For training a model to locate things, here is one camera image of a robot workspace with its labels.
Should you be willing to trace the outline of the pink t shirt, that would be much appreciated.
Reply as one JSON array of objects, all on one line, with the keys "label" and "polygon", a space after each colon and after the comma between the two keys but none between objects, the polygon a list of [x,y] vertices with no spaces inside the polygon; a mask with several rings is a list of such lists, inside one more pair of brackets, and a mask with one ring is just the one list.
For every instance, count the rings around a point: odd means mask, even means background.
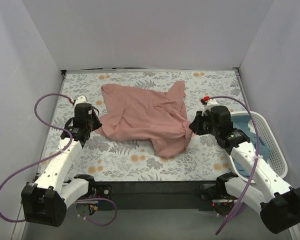
[{"label": "pink t shirt", "polygon": [[109,83],[101,87],[107,113],[97,133],[112,141],[151,141],[154,153],[170,158],[185,152],[193,135],[184,103],[185,83],[166,92]]}]

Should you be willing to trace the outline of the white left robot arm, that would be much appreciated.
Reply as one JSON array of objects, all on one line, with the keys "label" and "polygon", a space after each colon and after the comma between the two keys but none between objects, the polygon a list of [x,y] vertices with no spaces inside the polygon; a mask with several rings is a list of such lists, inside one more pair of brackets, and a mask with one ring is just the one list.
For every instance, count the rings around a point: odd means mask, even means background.
[{"label": "white left robot arm", "polygon": [[34,183],[27,184],[21,192],[27,222],[58,227],[63,223],[68,207],[77,199],[83,197],[91,200],[96,196],[96,187],[90,183],[93,177],[85,175],[66,186],[63,184],[91,132],[101,125],[90,103],[75,104],[74,116],[66,122],[60,137],[59,154],[52,158],[42,175]]}]

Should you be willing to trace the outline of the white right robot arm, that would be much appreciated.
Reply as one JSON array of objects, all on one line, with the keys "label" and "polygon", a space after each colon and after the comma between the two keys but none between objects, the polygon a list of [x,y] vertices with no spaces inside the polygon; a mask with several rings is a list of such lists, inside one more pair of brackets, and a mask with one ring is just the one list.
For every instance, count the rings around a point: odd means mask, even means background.
[{"label": "white right robot arm", "polygon": [[217,178],[216,192],[220,198],[238,198],[254,209],[274,234],[300,223],[300,187],[292,187],[262,158],[257,158],[254,144],[246,132],[234,127],[226,106],[197,111],[189,128],[199,136],[214,136],[217,144],[239,162],[256,184],[246,186],[236,173],[225,173]]}]

